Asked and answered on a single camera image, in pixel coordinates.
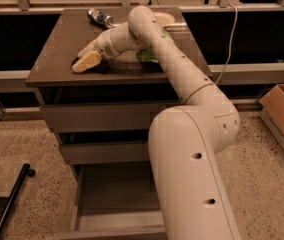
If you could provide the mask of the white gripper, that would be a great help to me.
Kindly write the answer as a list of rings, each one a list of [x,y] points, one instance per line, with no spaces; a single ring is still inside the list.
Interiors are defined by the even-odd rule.
[[[82,73],[99,65],[102,59],[104,61],[110,61],[119,55],[120,52],[115,48],[112,42],[111,31],[107,30],[102,32],[77,54],[78,59],[72,65],[72,70],[76,73]]]

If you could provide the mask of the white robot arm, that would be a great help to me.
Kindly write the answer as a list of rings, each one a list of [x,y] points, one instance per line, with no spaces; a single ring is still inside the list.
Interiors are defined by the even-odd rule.
[[[153,52],[181,101],[160,112],[148,135],[149,157],[168,240],[241,240],[215,154],[239,132],[224,93],[166,36],[154,12],[133,8],[128,20],[81,50],[76,73],[129,50]]]

